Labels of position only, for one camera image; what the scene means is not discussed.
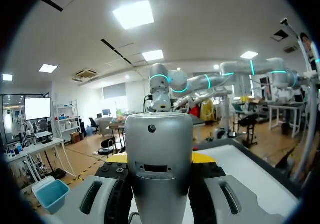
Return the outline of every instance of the yellow panel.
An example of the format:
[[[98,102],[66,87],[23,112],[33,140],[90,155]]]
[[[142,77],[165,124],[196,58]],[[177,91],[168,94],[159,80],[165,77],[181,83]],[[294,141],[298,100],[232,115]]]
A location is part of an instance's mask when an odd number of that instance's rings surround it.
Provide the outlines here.
[[[116,162],[116,163],[128,163],[127,153],[114,154],[109,157],[106,162]],[[193,163],[208,163],[215,162],[215,160],[208,155],[193,152],[192,153]]]
[[[128,163],[127,153],[119,153],[110,156],[106,162]]]
[[[208,163],[208,162],[215,162],[215,160],[211,156],[193,152],[192,153],[192,162],[193,163]]]

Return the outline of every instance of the ceiling light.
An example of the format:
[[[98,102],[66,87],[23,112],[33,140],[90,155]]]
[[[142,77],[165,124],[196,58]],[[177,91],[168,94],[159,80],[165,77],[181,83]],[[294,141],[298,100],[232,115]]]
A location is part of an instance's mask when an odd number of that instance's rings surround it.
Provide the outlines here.
[[[120,7],[113,13],[125,30],[154,22],[149,0]]]
[[[243,55],[241,55],[241,58],[245,58],[245,59],[252,59],[254,56],[258,55],[257,52],[253,52],[253,51],[247,51],[245,52]]]
[[[163,59],[164,57],[164,53],[162,52],[162,50],[153,50],[149,52],[144,52],[142,53],[142,55],[147,61]]]
[[[56,68],[57,68],[57,66],[54,66],[54,65],[43,64],[41,66],[41,68],[39,69],[39,71],[40,72],[52,73]]]
[[[10,74],[3,74],[2,75],[2,79],[3,80],[6,80],[6,81],[12,81],[12,79],[13,79],[13,75],[10,75]]]

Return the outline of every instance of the person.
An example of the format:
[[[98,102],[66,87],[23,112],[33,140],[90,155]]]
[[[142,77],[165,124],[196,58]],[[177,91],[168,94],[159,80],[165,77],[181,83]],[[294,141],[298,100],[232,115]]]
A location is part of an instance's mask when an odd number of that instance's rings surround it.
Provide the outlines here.
[[[300,33],[300,38],[301,38],[301,40],[302,40],[302,42],[304,44],[303,45],[304,49],[308,54],[308,58],[309,58],[309,62],[311,64],[312,70],[317,70],[316,61],[315,61],[315,58],[314,58],[315,56],[314,56],[314,54],[312,52],[312,48],[311,48],[311,43],[312,42],[311,42],[309,36],[306,33],[301,32]]]

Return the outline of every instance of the glass wall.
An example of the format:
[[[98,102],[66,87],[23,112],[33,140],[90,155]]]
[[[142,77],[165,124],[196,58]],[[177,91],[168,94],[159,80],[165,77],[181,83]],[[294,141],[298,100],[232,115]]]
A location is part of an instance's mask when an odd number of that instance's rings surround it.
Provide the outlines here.
[[[2,110],[0,115],[0,132],[3,143],[19,141],[22,125],[25,126],[25,99],[39,98],[43,95],[4,94],[1,95]]]

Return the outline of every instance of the trash bin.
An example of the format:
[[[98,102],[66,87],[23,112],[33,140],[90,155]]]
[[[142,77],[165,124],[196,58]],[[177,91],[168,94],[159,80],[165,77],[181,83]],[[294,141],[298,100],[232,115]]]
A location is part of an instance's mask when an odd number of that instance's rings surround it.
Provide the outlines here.
[[[70,188],[61,180],[50,177],[40,181],[32,189],[40,204],[51,214],[54,214],[63,207],[65,196]]]

